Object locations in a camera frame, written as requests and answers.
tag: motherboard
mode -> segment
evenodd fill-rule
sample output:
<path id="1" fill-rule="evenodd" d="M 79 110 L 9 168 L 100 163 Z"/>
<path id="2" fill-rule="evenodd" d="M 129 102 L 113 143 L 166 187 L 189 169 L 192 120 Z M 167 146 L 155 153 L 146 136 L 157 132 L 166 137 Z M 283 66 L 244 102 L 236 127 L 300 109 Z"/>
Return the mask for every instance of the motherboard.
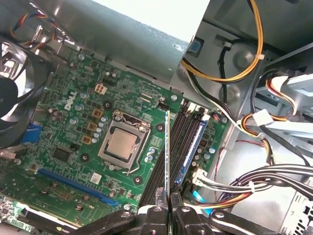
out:
<path id="1" fill-rule="evenodd" d="M 171 112 L 171 185 L 206 170 L 226 122 L 181 94 L 73 50 L 36 108 L 38 141 L 0 159 L 0 192 L 81 227 L 151 203 L 164 180 L 165 112 Z"/>

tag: pcie slot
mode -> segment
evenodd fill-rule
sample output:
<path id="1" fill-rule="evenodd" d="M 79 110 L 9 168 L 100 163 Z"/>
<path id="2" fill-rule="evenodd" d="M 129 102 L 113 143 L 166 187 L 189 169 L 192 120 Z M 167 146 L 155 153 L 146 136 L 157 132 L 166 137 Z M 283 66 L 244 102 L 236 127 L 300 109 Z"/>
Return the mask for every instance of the pcie slot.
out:
<path id="1" fill-rule="evenodd" d="M 182 133 L 182 127 L 185 126 L 187 122 L 187 103 L 183 105 L 181 110 L 176 116 L 174 124 L 171 128 L 171 135 L 170 135 L 170 152 L 176 147 L 176 143 Z M 161 154 L 159 155 L 156 165 L 152 171 L 150 176 L 150 180 L 148 181 L 145 190 L 142 193 L 142 197 L 139 201 L 139 206 L 145 206 L 153 202 L 153 198 L 155 196 L 155 192 L 157 187 L 159 187 L 162 182 L 164 181 L 164 171 L 165 171 L 165 158 L 164 158 L 164 150 L 162 150 Z"/>
<path id="2" fill-rule="evenodd" d="M 170 170 L 170 186 L 171 188 L 174 187 L 174 182 L 179 173 L 180 167 L 182 163 L 185 161 L 185 156 L 187 155 L 188 150 L 190 149 L 193 139 L 197 133 L 197 130 L 200 126 L 201 122 L 201 114 L 194 114 L 191 122 L 189 123 L 186 135 L 183 138 L 182 143 L 180 144 L 180 148 L 178 153 L 173 156 L 172 160 L 174 160 L 174 164 L 171 164 Z"/>
<path id="3" fill-rule="evenodd" d="M 98 192 L 98 191 L 96 191 L 94 189 L 91 189 L 89 187 L 86 187 L 84 185 L 81 185 L 81 184 L 79 184 L 77 182 L 74 182 L 72 180 L 69 180 L 69 179 L 67 179 L 67 178 L 65 178 L 63 176 L 57 175 L 57 174 L 55 174 L 55 173 L 53 173 L 51 171 L 48 171 L 48 170 L 46 170 L 44 168 L 39 169 L 38 170 L 38 174 L 44 175 L 44 176 L 49 177 L 49 178 L 51 178 L 53 180 L 61 182 L 61 183 L 65 184 L 65 185 L 71 186 L 71 187 L 73 187 L 73 188 L 75 188 L 77 190 L 80 190 L 80 191 L 83 191 L 83 192 L 85 192 L 87 194 L 90 194 L 90 195 L 92 195 L 92 196 L 94 196 L 96 198 L 99 198 L 102 202 L 107 203 L 107 204 L 109 204 L 111 206 L 117 206 L 118 205 L 117 201 L 114 201 L 114 200 L 108 198 L 103 193 Z"/>

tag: blue connector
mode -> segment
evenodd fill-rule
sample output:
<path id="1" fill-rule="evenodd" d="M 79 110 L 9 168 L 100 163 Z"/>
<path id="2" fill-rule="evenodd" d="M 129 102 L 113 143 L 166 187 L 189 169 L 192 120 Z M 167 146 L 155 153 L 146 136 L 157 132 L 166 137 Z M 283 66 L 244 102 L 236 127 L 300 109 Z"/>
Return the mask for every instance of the blue connector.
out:
<path id="1" fill-rule="evenodd" d="M 21 143 L 36 143 L 39 140 L 42 130 L 43 128 L 40 125 L 29 123 L 26 131 L 24 132 Z"/>
<path id="2" fill-rule="evenodd" d="M 78 190 L 80 190 L 80 191 L 82 191 L 82 192 L 85 192 L 85 193 L 87 193 L 87 194 L 90 194 L 91 196 L 94 196 L 94 197 L 96 197 L 96 198 L 99 198 L 99 199 L 101 200 L 101 202 L 104 202 L 104 203 L 106 203 L 106 204 L 108 204 L 108 205 L 110 205 L 110 206 L 118 206 L 118 204 L 119 204 L 118 201 L 114 201 L 114 200 L 108 198 L 108 197 L 107 197 L 106 195 L 104 195 L 103 193 L 100 193 L 100 192 L 98 192 L 98 191 L 96 191 L 96 190 L 94 190 L 94 189 L 91 189 L 91 188 L 89 188 L 89 187 L 86 187 L 86 186 L 84 186 L 84 185 L 81 185 L 81 184 L 79 184 L 79 183 L 76 183 L 76 182 L 74 182 L 74 181 L 72 181 L 72 180 L 69 180 L 69 179 L 67 179 L 67 178 L 64 178 L 63 176 L 57 175 L 57 174 L 55 174 L 55 173 L 52 173 L 52 172 L 50 172 L 50 171 L 48 171 L 48 170 L 46 170 L 46 169 L 41 168 L 41 169 L 38 170 L 38 173 L 39 173 L 39 174 L 42 174 L 42 175 L 44 175 L 44 176 L 47 176 L 47 177 L 49 177 L 49 178 L 52 178 L 52 179 L 54 179 L 54 180 L 56 180 L 56 181 L 59 181 L 59 182 L 65 184 L 65 185 L 68 185 L 68 186 L 71 186 L 71 187 L 73 187 L 73 188 L 75 188 L 75 189 L 78 189 Z"/>

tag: dell logo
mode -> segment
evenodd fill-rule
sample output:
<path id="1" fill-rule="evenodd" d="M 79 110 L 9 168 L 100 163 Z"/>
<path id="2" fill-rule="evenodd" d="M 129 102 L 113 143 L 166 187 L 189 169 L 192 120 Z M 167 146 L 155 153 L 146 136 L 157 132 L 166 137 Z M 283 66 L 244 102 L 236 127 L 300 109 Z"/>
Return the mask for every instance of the dell logo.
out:
<path id="1" fill-rule="evenodd" d="M 74 102 L 74 99 L 76 98 L 76 95 L 77 95 L 77 92 L 70 93 L 70 96 L 68 97 L 68 100 L 67 100 L 67 104 L 64 106 L 65 110 L 70 111 L 72 104 Z"/>

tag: white label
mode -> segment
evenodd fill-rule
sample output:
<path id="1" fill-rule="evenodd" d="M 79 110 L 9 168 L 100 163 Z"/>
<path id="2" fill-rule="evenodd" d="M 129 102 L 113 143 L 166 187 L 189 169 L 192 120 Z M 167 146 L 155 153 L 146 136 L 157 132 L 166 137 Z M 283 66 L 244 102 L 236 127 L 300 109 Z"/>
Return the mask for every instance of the white label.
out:
<path id="1" fill-rule="evenodd" d="M 72 108 L 72 104 L 74 102 L 74 99 L 76 98 L 77 92 L 71 92 L 70 96 L 68 97 L 67 104 L 64 106 L 65 110 L 70 111 Z"/>
<path id="2" fill-rule="evenodd" d="M 92 174 L 92 177 L 91 177 L 91 179 L 90 179 L 90 182 L 92 182 L 92 183 L 98 185 L 98 184 L 100 183 L 101 177 L 102 177 L 102 175 L 99 175 L 99 174 L 97 174 L 96 172 L 94 172 L 94 173 Z"/>

